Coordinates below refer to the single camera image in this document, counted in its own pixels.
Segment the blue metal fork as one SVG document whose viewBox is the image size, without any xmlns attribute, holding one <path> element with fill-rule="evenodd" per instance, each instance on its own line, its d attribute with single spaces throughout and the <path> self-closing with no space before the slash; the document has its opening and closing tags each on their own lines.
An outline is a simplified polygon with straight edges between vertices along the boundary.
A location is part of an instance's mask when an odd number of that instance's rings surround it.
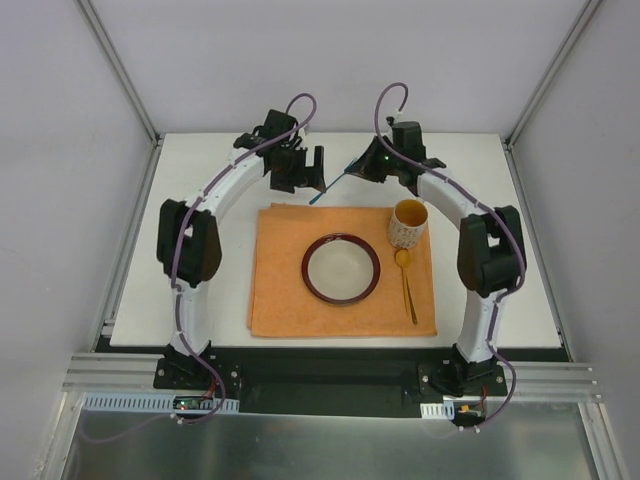
<svg viewBox="0 0 640 480">
<path fill-rule="evenodd" d="M 357 158 L 352 159 L 343 169 L 343 171 L 334 179 L 332 180 L 327 186 L 326 186 L 326 190 L 324 192 L 320 192 L 317 195 L 315 195 L 309 202 L 308 205 L 309 206 L 313 206 L 315 205 L 318 201 L 320 201 L 327 193 L 329 193 L 329 190 L 334 187 L 339 181 L 341 181 L 346 175 L 350 174 L 350 171 L 352 169 L 352 166 L 356 163 Z"/>
</svg>

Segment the white floral mug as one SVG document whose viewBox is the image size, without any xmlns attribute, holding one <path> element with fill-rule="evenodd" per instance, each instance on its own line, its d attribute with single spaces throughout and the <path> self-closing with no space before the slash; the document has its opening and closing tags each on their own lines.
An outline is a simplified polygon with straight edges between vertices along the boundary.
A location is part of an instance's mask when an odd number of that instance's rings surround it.
<svg viewBox="0 0 640 480">
<path fill-rule="evenodd" d="M 422 201 L 402 200 L 393 208 L 387 237 L 389 243 L 398 249 L 416 247 L 428 224 L 428 210 Z"/>
</svg>

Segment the red rimmed plate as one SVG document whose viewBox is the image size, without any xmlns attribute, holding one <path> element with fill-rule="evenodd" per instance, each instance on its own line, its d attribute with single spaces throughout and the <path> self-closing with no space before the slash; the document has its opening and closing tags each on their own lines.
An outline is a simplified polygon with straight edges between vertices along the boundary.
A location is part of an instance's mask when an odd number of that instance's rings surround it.
<svg viewBox="0 0 640 480">
<path fill-rule="evenodd" d="M 348 233 L 316 239 L 301 260 L 301 275 L 309 292 L 336 306 L 358 303 L 377 287 L 381 263 L 373 247 Z"/>
</svg>

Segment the gold spoon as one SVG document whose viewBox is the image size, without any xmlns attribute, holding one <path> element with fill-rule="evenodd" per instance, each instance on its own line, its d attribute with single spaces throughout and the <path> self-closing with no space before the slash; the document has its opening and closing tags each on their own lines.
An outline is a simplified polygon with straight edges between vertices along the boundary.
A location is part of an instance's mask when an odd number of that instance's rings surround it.
<svg viewBox="0 0 640 480">
<path fill-rule="evenodd" d="M 409 285 L 407 276 L 404 276 L 403 282 L 404 282 L 404 293 L 405 293 L 405 301 L 407 305 L 408 315 L 410 316 L 412 323 L 414 325 L 417 325 L 418 324 L 417 313 L 413 303 L 413 299 L 410 291 L 410 285 Z"/>
<path fill-rule="evenodd" d="M 406 249 L 399 249 L 395 253 L 395 262 L 396 262 L 396 265 L 401 270 L 403 295 L 404 295 L 406 311 L 408 315 L 411 315 L 411 301 L 410 301 L 408 278 L 407 278 L 407 269 L 410 265 L 409 252 Z"/>
</svg>

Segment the orange cloth placemat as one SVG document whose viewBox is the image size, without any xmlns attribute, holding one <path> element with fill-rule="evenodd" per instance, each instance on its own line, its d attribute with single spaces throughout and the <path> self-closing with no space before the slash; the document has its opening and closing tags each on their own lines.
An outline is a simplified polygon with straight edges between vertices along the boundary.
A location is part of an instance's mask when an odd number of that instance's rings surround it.
<svg viewBox="0 0 640 480">
<path fill-rule="evenodd" d="M 417 313 L 407 314 L 400 268 L 387 238 L 390 207 L 312 207 L 273 204 L 257 221 L 252 300 L 248 325 L 256 337 L 409 337 L 437 333 L 430 238 L 411 249 L 407 269 Z M 336 306 L 305 286 L 301 260 L 318 238 L 332 233 L 368 242 L 381 263 L 376 289 L 353 305 Z"/>
</svg>

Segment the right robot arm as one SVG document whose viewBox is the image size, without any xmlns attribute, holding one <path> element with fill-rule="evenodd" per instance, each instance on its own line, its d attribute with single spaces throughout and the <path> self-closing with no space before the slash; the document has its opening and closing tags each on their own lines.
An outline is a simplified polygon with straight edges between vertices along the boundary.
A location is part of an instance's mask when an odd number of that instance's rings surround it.
<svg viewBox="0 0 640 480">
<path fill-rule="evenodd" d="M 464 320 L 449 362 L 428 377 L 441 394 L 473 394 L 495 372 L 494 336 L 503 303 L 524 283 L 527 264 L 518 210 L 491 208 L 454 180 L 442 161 L 427 156 L 415 121 L 392 119 L 390 133 L 378 133 L 346 173 L 375 183 L 394 176 L 457 227 L 457 272 L 467 290 Z"/>
</svg>

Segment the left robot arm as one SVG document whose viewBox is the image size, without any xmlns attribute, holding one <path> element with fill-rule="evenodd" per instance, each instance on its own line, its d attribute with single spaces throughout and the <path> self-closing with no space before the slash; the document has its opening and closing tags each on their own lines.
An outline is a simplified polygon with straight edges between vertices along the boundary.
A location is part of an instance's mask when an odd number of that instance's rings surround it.
<svg viewBox="0 0 640 480">
<path fill-rule="evenodd" d="M 170 280 L 174 332 L 158 363 L 155 387 L 214 390 L 220 385 L 209 363 L 206 325 L 209 282 L 222 261 L 219 226 L 230 207 L 263 177 L 269 177 L 271 189 L 287 193 L 326 190 L 323 148 L 315 148 L 312 165 L 305 163 L 302 133 L 307 124 L 288 112 L 270 110 L 262 124 L 236 138 L 220 172 L 197 193 L 161 205 L 156 257 Z"/>
</svg>

